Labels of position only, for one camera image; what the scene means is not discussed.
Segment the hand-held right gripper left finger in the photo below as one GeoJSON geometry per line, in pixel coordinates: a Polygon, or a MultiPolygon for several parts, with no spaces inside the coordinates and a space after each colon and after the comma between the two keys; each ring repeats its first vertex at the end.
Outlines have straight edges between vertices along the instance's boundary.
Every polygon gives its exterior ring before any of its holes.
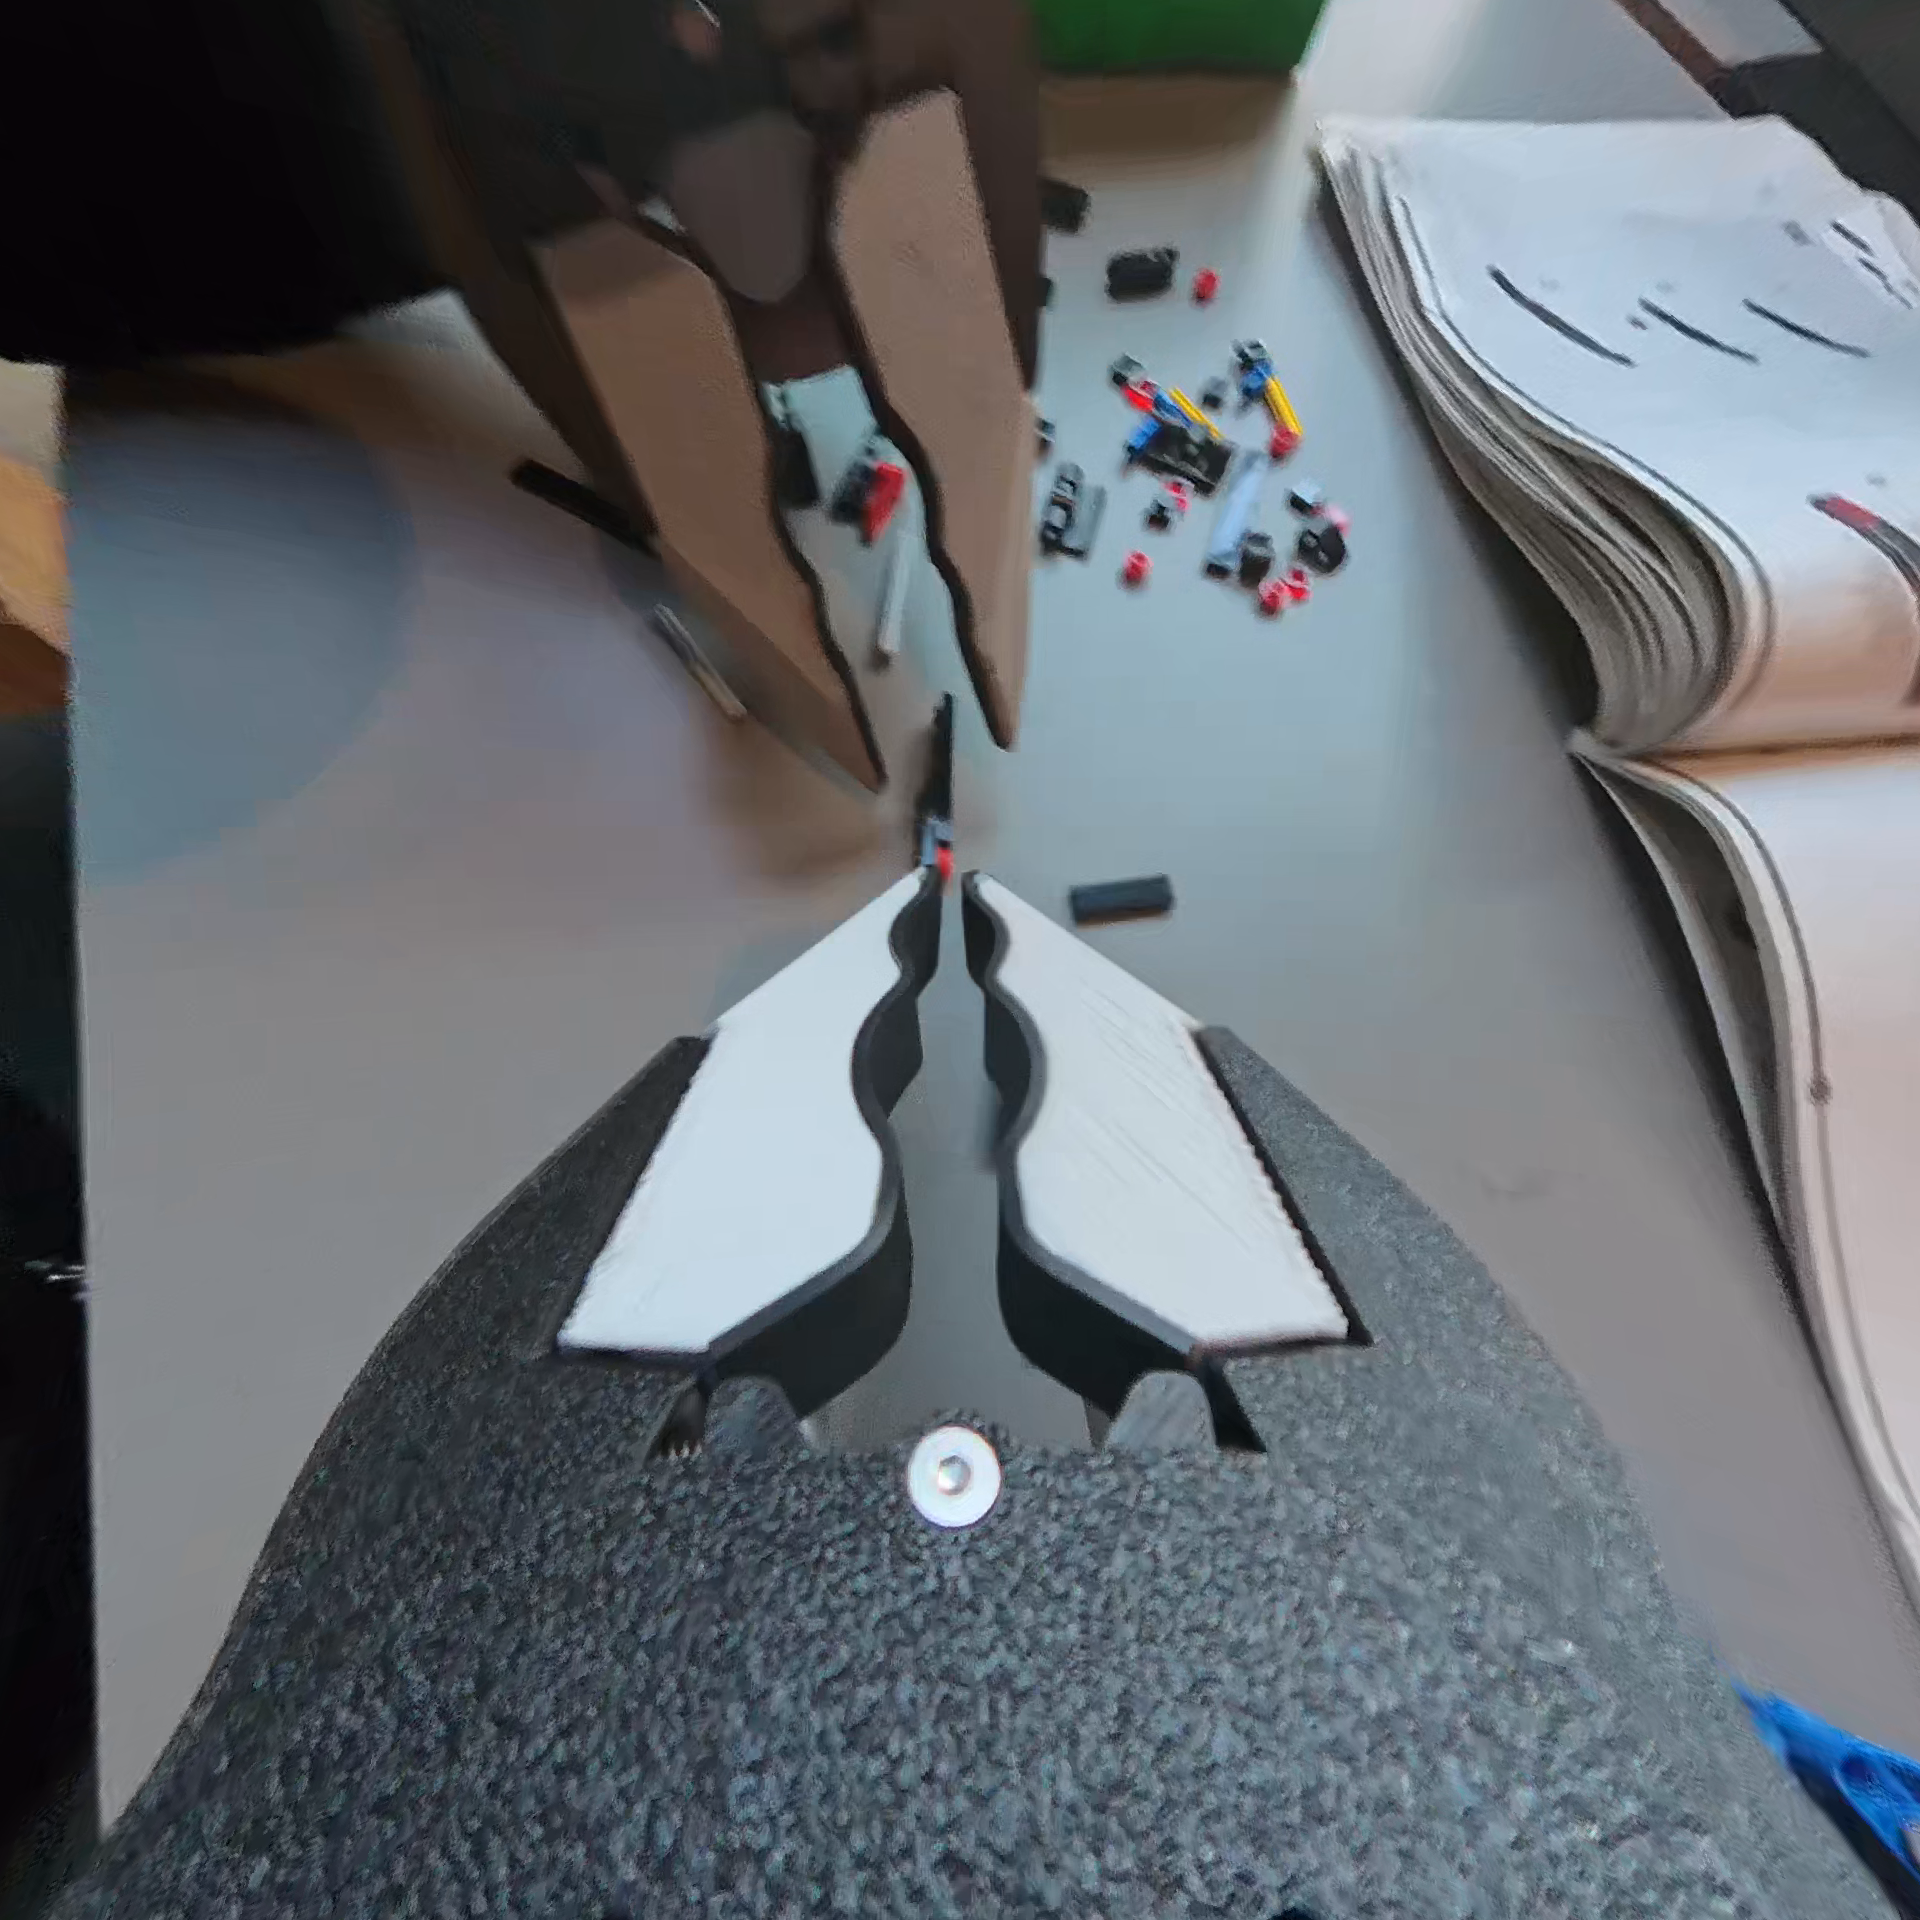
{"type": "Polygon", "coordinates": [[[559,1325],[569,1360],[767,1379],[817,1415],[906,1330],[893,1109],[922,1064],[942,882],[912,870],[718,1016],[559,1325]]]}

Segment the person's left forearm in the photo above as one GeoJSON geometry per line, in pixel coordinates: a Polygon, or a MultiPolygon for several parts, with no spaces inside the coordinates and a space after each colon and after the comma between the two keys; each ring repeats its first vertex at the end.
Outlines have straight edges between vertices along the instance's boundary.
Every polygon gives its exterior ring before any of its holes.
{"type": "Polygon", "coordinates": [[[4,359],[263,355],[447,289],[370,43],[390,26],[390,6],[4,2],[4,359]]]}

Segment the toy brick car model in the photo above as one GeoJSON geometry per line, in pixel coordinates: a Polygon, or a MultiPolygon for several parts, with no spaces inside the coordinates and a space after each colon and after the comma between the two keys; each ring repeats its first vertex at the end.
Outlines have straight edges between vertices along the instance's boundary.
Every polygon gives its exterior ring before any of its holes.
{"type": "Polygon", "coordinates": [[[1821,1715],[1736,1684],[1759,1738],[1811,1792],[1880,1880],[1892,1905],[1918,1917],[1918,1760],[1821,1715]]]}

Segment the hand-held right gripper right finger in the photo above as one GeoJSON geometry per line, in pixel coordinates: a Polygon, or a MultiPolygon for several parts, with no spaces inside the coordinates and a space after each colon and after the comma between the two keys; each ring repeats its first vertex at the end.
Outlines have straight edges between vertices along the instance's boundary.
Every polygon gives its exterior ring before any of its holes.
{"type": "Polygon", "coordinates": [[[1265,1455],[1230,1365],[1343,1349],[1353,1307],[1201,1024],[1002,881],[962,885],[996,1092],[996,1303],[1133,1445],[1265,1455]]]}

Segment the long black brick beam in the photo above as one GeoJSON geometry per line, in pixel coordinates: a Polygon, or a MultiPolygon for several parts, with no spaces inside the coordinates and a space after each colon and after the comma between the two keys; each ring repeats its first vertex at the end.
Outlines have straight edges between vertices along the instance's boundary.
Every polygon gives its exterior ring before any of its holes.
{"type": "Polygon", "coordinates": [[[654,523],[645,517],[630,517],[588,482],[551,463],[521,458],[508,468],[508,485],[622,547],[648,556],[658,553],[654,523]]]}

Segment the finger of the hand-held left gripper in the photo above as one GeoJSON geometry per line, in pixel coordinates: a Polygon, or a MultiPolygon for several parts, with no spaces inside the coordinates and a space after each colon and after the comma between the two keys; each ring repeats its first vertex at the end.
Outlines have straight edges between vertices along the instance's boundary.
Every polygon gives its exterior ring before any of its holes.
{"type": "Polygon", "coordinates": [[[1041,417],[950,87],[862,124],[829,194],[829,268],[854,366],[916,475],[927,558],[947,589],[979,715],[996,746],[1012,750],[1031,663],[1041,417]]]}
{"type": "Polygon", "coordinates": [[[637,225],[592,223],[532,265],[655,523],[662,563],[739,698],[880,794],[888,770],[822,583],[772,487],[772,426],[715,283],[637,225]]]}

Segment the green plastic bin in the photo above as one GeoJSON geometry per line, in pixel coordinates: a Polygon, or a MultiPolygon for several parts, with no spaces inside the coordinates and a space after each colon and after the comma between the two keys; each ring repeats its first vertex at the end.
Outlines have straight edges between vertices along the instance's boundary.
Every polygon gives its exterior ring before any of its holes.
{"type": "Polygon", "coordinates": [[[1041,64],[1063,77],[1284,77],[1324,2],[1031,2],[1041,64]]]}

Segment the person's dark clothing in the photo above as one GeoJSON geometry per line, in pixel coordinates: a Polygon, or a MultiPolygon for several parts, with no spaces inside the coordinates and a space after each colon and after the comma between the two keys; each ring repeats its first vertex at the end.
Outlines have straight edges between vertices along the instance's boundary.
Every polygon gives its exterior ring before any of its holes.
{"type": "Polygon", "coordinates": [[[67,723],[3,723],[3,1912],[98,1839],[67,723]]]}

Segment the open instruction booklet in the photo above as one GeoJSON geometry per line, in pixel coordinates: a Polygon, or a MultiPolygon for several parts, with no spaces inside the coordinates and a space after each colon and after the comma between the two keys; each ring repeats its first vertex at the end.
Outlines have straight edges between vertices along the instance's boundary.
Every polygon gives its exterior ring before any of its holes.
{"type": "Polygon", "coordinates": [[[1780,119],[1331,117],[1317,158],[1588,649],[1568,750],[1668,896],[1916,1593],[1916,219],[1780,119]]]}

